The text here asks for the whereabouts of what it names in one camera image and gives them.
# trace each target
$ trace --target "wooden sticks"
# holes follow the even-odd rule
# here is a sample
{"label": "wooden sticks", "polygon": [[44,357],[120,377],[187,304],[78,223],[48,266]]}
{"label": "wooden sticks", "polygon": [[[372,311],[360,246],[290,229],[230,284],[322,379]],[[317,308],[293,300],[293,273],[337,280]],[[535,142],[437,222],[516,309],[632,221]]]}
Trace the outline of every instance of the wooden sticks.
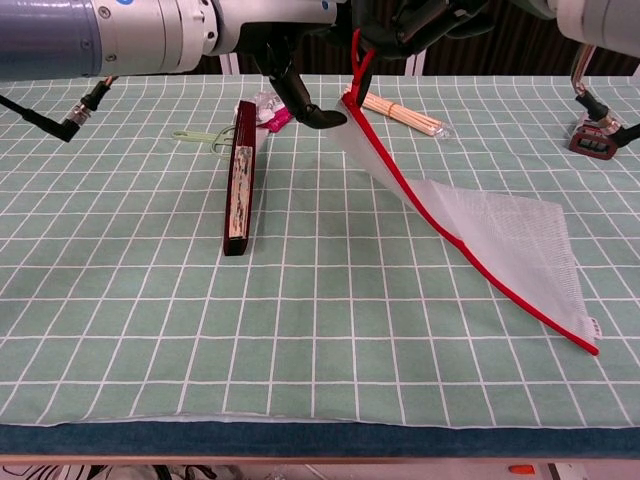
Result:
{"label": "wooden sticks", "polygon": [[440,120],[414,112],[400,104],[378,97],[372,93],[367,93],[362,106],[415,128],[426,135],[434,136],[441,133],[444,129],[444,124]]}

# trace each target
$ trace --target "red trim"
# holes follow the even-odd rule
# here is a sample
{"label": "red trim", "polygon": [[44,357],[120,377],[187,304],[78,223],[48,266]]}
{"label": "red trim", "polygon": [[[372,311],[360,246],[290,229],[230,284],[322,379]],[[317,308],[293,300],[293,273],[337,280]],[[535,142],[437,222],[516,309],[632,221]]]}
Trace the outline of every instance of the red trim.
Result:
{"label": "red trim", "polygon": [[391,174],[393,174],[395,180],[402,187],[402,190],[404,191],[404,193],[407,194],[407,196],[411,200],[411,203],[415,205],[415,207],[418,209],[418,211],[424,217],[424,219],[427,222],[429,222],[429,224],[433,228],[435,228],[438,231],[438,233],[440,233],[445,239],[447,239],[447,241],[449,241],[451,244],[453,244],[453,246],[455,246],[458,250],[460,250],[460,252],[462,252],[462,254],[471,262],[471,264],[482,275],[484,275],[487,278],[487,280],[489,280],[489,282],[491,282],[504,295],[506,295],[511,300],[513,300],[514,303],[516,303],[525,311],[533,315],[535,318],[540,320],[545,325],[551,327],[552,329],[564,335],[565,337],[567,337],[569,340],[571,340],[581,348],[585,349],[587,352],[591,353],[592,355],[598,355],[599,350],[597,346],[587,342],[583,338],[580,338],[579,336],[577,336],[575,333],[565,329],[564,327],[562,327],[561,325],[553,321],[551,318],[546,316],[544,313],[542,313],[540,310],[535,308],[533,305],[528,303],[525,299],[520,297],[517,293],[515,293],[513,290],[507,287],[500,280],[498,280],[489,270],[485,268],[484,265],[482,265],[482,263],[480,263],[480,260],[478,260],[478,258],[473,254],[473,252],[471,252],[471,250],[469,250],[469,248],[465,245],[465,243],[461,239],[455,237],[450,232],[445,230],[442,227],[442,225],[440,225],[429,214],[429,212],[424,207],[424,205],[422,205],[420,200],[416,197],[413,190],[411,190],[411,187],[409,186],[406,179],[404,178],[404,175],[402,175],[402,172],[400,172],[400,170],[398,169],[397,165],[395,164],[395,162],[387,152],[387,149],[384,147],[384,145],[376,135],[375,131],[367,121],[367,118],[364,116],[362,111],[358,108],[355,98],[356,97],[354,96],[353,90],[351,90],[346,92],[343,95],[342,101],[344,102],[345,106],[347,107],[351,115],[353,115],[355,120],[358,122],[358,125],[360,126],[360,128],[364,131],[365,135],[367,136],[367,139],[371,143],[371,146],[375,148],[376,152],[378,153],[378,155],[380,155],[380,157],[384,161],[385,165],[387,166]]}
{"label": "red trim", "polygon": [[369,50],[364,56],[362,63],[358,65],[358,45],[360,45],[360,29],[357,29],[353,33],[353,40],[351,42],[351,67],[353,68],[353,81],[351,83],[351,91],[354,92],[354,95],[356,97],[358,96],[358,91],[360,90],[360,82],[362,81],[362,76],[369,68],[369,64],[376,54],[374,50]]}

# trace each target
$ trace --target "white mesh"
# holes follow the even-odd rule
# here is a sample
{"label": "white mesh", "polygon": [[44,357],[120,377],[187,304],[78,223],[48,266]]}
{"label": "white mesh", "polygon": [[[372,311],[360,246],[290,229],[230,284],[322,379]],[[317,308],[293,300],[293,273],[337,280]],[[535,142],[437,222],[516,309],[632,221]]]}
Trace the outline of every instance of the white mesh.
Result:
{"label": "white mesh", "polygon": [[[347,124],[329,136],[378,182],[420,213],[342,102]],[[464,243],[472,256],[527,306],[594,344],[575,259],[560,205],[526,197],[406,180],[435,222]]]}

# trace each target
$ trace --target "mesh bag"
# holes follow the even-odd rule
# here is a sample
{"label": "mesh bag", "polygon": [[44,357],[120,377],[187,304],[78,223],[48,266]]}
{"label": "mesh bag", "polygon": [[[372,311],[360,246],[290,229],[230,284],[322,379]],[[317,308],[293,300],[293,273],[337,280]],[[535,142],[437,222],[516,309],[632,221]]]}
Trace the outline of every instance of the mesh bag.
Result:
{"label": "mesh bag", "polygon": [[503,294],[597,355],[598,328],[582,298],[561,206],[430,179],[406,179],[356,104],[357,78],[337,105],[348,121],[328,130],[328,136],[457,247]]}

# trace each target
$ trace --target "orange object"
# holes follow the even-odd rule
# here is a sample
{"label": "orange object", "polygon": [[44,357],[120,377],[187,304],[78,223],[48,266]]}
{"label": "orange object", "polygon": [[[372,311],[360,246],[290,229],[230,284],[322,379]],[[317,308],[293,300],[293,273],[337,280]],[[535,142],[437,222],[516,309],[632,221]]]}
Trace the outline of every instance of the orange object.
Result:
{"label": "orange object", "polygon": [[511,473],[515,473],[516,475],[535,475],[536,469],[533,465],[511,465],[509,467],[509,471]]}

